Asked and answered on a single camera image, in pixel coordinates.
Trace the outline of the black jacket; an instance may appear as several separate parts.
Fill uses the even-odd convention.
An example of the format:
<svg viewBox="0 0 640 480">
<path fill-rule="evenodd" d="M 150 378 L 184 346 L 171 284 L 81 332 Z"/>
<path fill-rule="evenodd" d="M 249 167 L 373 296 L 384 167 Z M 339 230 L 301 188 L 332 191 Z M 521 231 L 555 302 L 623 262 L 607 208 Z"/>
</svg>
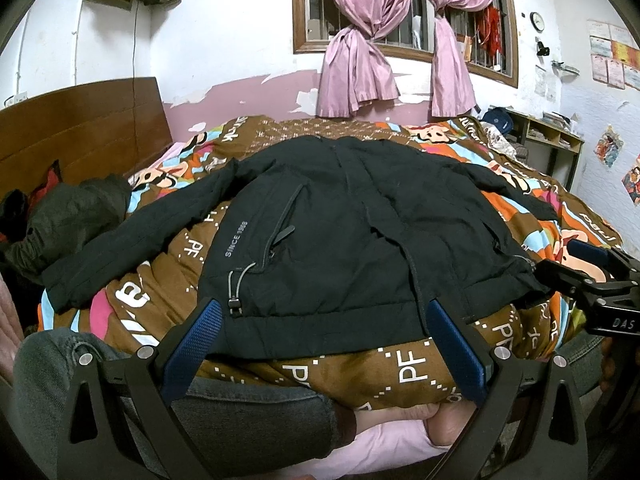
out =
<svg viewBox="0 0 640 480">
<path fill-rule="evenodd" d="M 465 321 L 544 296 L 489 203 L 554 209 L 489 169 L 386 140 L 286 140 L 142 207 L 43 273 L 52 307 L 85 307 L 219 205 L 198 303 L 218 313 L 209 354 L 282 360 L 405 344 L 432 301 Z"/>
</svg>

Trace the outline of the wooden shelf desk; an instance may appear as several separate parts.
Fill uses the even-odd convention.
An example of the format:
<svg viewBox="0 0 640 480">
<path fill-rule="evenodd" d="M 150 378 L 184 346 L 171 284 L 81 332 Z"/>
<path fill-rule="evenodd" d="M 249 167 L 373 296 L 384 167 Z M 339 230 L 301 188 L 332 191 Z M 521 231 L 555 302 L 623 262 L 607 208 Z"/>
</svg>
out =
<svg viewBox="0 0 640 480">
<path fill-rule="evenodd" d="M 567 117 L 542 112 L 539 117 L 506 110 L 513 120 L 512 134 L 527 150 L 526 165 L 571 190 L 584 140 L 570 131 Z"/>
</svg>

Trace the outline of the grey jeans leg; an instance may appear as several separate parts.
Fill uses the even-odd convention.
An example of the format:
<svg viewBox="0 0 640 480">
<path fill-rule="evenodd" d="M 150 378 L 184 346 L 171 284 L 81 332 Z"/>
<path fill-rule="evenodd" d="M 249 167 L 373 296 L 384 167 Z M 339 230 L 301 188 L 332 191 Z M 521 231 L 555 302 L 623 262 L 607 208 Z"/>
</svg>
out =
<svg viewBox="0 0 640 480">
<path fill-rule="evenodd" d="M 58 475 L 58 434 L 70 381 L 84 354 L 97 361 L 124 356 L 93 334 L 58 328 L 28 336 L 15 357 L 17 435 L 50 479 Z M 305 388 L 197 377 L 172 409 L 206 463 L 226 478 L 323 458 L 356 436 L 352 411 Z"/>
</svg>

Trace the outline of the dark blue cap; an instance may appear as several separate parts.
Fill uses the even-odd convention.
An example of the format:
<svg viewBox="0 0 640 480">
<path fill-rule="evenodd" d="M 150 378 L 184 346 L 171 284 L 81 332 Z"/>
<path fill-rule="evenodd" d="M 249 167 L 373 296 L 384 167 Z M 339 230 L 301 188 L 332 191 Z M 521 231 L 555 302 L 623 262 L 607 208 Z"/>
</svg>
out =
<svg viewBox="0 0 640 480">
<path fill-rule="evenodd" d="M 494 126 L 503 136 L 513 130 L 513 119 L 503 107 L 493 107 L 482 117 L 483 122 Z"/>
</svg>

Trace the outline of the right pink curtain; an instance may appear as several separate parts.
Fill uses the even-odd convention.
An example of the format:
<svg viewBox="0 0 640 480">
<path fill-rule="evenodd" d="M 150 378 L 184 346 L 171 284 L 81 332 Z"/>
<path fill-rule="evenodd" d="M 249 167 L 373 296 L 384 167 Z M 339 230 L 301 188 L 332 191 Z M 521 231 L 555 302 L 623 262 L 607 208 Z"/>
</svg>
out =
<svg viewBox="0 0 640 480">
<path fill-rule="evenodd" d="M 456 117 L 476 105 L 475 94 L 456 33 L 446 18 L 448 9 L 477 12 L 492 0 L 428 0 L 435 10 L 435 45 L 432 62 L 432 115 Z"/>
</svg>

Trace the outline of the brown patterned cartoon quilt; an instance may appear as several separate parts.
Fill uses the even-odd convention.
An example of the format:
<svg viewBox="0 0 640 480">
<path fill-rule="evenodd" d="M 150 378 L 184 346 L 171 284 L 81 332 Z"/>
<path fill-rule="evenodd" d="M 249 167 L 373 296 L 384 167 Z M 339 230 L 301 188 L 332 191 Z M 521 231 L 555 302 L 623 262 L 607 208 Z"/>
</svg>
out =
<svg viewBox="0 0 640 480">
<path fill-rule="evenodd" d="M 176 157 L 163 165 L 140 171 L 129 207 L 136 211 L 164 200 L 179 188 L 222 168 L 230 159 L 242 159 L 299 136 L 386 139 L 485 167 L 514 188 L 550 204 L 558 214 L 556 221 L 540 221 L 513 200 L 489 194 L 489 203 L 506 222 L 514 240 L 534 259 L 562 263 L 598 282 L 604 281 L 604 273 L 572 256 L 568 243 L 580 240 L 604 248 L 623 244 L 620 234 L 580 198 L 554 179 L 508 156 L 471 117 L 423 126 L 329 119 L 276 122 L 266 116 L 236 118 L 194 136 Z M 181 230 L 155 259 L 141 263 L 134 272 L 103 287 L 88 308 L 59 314 L 48 300 L 42 300 L 38 307 L 40 328 L 67 327 L 90 333 L 128 352 L 145 344 L 157 344 L 194 309 L 196 281 L 226 213 L 227 206 L 219 205 L 203 222 Z M 559 294 L 535 307 L 509 304 L 481 316 L 474 326 L 488 344 L 506 347 L 520 358 L 536 359 L 548 356 L 579 336 L 585 319 L 570 298 Z M 220 358 L 205 362 L 200 373 L 239 384 L 305 386 L 358 410 L 408 408 L 457 400 L 459 396 L 431 339 L 338 356 L 246 365 Z"/>
</svg>

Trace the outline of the red hanging cloth in window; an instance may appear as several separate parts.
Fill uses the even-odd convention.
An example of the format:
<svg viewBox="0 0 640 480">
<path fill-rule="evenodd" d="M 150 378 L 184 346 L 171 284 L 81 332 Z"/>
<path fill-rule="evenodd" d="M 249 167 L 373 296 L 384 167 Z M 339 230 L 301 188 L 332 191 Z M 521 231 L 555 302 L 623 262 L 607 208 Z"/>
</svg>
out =
<svg viewBox="0 0 640 480">
<path fill-rule="evenodd" d="M 494 6 L 476 14 L 476 33 L 478 43 L 490 58 L 502 53 L 501 42 L 501 14 Z"/>
</svg>

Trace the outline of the pink curtain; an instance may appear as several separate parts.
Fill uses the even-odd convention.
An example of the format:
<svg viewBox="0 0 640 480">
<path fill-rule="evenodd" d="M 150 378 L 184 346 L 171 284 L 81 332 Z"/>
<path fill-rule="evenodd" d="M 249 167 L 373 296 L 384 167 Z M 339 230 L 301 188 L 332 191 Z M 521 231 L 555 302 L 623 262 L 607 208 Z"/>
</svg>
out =
<svg viewBox="0 0 640 480">
<path fill-rule="evenodd" d="M 432 115 L 456 117 L 476 105 L 475 94 L 456 33 L 446 18 L 448 9 L 477 12 L 492 0 L 428 0 L 435 10 L 435 45 L 432 62 Z"/>
<path fill-rule="evenodd" d="M 374 101 L 399 96 L 393 70 L 376 42 L 407 16 L 412 0 L 334 0 L 348 19 L 324 54 L 317 115 L 349 118 Z"/>
</svg>

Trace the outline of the left pink curtain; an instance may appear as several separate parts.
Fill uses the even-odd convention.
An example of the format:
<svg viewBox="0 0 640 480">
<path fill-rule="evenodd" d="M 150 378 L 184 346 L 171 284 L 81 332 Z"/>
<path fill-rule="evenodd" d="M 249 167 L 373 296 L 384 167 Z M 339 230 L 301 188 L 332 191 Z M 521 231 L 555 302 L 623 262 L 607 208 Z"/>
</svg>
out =
<svg viewBox="0 0 640 480">
<path fill-rule="evenodd" d="M 317 115 L 349 118 L 374 101 L 399 96 L 393 70 L 376 42 L 407 16 L 412 0 L 334 0 L 348 19 L 324 54 Z"/>
</svg>

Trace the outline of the brown wooden headboard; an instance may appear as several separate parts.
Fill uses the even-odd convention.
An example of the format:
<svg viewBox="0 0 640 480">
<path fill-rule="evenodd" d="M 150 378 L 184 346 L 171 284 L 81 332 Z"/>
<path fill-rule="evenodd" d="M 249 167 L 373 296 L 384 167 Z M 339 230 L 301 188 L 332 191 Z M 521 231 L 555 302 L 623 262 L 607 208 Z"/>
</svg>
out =
<svg viewBox="0 0 640 480">
<path fill-rule="evenodd" d="M 1 192 L 34 190 L 52 162 L 67 184 L 128 177 L 171 144 L 153 77 L 56 90 L 1 111 Z"/>
</svg>

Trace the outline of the pink bed sheet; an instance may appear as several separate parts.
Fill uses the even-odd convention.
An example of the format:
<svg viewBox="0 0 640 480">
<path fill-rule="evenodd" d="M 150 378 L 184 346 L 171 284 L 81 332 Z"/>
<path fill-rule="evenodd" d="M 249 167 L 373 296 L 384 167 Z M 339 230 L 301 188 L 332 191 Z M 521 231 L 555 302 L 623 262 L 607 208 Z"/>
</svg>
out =
<svg viewBox="0 0 640 480">
<path fill-rule="evenodd" d="M 428 460 L 448 452 L 449 445 L 436 445 L 423 420 L 395 420 L 363 431 L 354 442 L 336 448 L 326 458 L 275 471 L 273 479 L 339 479 L 351 474 L 372 474 Z"/>
</svg>

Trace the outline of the round wall clock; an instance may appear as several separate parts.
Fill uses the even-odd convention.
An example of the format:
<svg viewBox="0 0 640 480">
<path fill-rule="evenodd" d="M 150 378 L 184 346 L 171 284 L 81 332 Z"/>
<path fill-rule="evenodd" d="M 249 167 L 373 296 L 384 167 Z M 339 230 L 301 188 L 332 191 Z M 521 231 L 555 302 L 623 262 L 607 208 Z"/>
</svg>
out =
<svg viewBox="0 0 640 480">
<path fill-rule="evenodd" d="M 544 24 L 544 18 L 538 12 L 530 12 L 529 13 L 530 22 L 533 25 L 533 28 L 536 32 L 543 32 L 546 28 L 546 24 Z"/>
</svg>

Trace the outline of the paper posters on wall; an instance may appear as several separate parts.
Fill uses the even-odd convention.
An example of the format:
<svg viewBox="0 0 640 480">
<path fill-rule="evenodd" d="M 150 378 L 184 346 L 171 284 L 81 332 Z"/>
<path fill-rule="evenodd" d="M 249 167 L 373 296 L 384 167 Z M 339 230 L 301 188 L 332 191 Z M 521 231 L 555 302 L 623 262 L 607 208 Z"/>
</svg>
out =
<svg viewBox="0 0 640 480">
<path fill-rule="evenodd" d="M 622 26 L 587 21 L 591 77 L 615 89 L 639 90 L 639 45 Z"/>
</svg>

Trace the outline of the dark clothes pile by headboard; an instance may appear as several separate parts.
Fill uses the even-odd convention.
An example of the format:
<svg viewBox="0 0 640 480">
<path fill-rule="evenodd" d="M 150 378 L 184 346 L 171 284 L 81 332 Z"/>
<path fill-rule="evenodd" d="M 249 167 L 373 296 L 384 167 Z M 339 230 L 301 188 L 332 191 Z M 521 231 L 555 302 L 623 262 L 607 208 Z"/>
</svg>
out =
<svg viewBox="0 0 640 480">
<path fill-rule="evenodd" d="M 58 260 L 125 219 L 131 188 L 118 174 L 65 183 L 54 162 L 26 194 L 14 188 L 1 199 L 1 275 L 9 288 L 29 292 Z"/>
</svg>

